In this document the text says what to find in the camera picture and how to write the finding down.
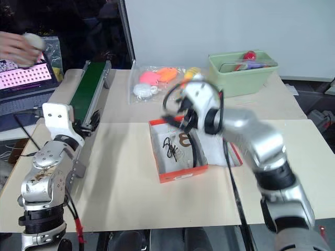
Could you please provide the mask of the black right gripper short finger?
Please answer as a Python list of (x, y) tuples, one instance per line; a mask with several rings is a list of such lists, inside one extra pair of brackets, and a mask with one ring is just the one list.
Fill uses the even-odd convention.
[(181, 129), (184, 131), (184, 133), (189, 133), (191, 129), (194, 127), (194, 120), (193, 118), (183, 118), (181, 122)]

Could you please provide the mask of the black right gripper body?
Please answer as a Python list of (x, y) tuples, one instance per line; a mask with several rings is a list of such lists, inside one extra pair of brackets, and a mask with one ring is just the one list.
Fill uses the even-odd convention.
[(193, 129), (198, 128), (198, 115), (196, 111), (193, 109), (193, 103), (187, 98), (179, 98), (177, 103), (180, 105), (178, 109), (178, 113), (184, 112), (184, 117), (186, 119), (193, 118), (194, 127)]

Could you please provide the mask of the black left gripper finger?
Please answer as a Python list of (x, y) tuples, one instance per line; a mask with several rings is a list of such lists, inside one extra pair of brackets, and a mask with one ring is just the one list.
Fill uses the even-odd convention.
[(92, 116), (91, 116), (91, 119), (90, 119), (90, 126), (92, 129), (96, 129), (100, 123), (100, 120), (101, 120), (101, 114), (100, 114), (100, 111), (99, 110), (96, 110)]

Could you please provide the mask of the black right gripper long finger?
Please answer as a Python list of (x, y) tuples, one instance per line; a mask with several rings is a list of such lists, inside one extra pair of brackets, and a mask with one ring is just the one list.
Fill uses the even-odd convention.
[(185, 129), (187, 126), (187, 122), (184, 119), (184, 116), (177, 116), (174, 117), (172, 115), (163, 115), (161, 117), (166, 123), (169, 125), (179, 128), (179, 129)]

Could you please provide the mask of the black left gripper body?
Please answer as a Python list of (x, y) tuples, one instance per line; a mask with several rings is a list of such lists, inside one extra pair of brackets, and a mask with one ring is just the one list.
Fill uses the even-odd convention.
[(74, 131), (80, 136), (92, 136), (92, 132), (81, 126), (79, 119), (74, 120)]

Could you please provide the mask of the person's bare hand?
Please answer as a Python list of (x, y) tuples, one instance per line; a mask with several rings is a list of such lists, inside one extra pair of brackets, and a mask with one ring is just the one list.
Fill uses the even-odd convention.
[(1, 60), (13, 61), (19, 67), (32, 67), (45, 48), (44, 40), (36, 34), (1, 31)]

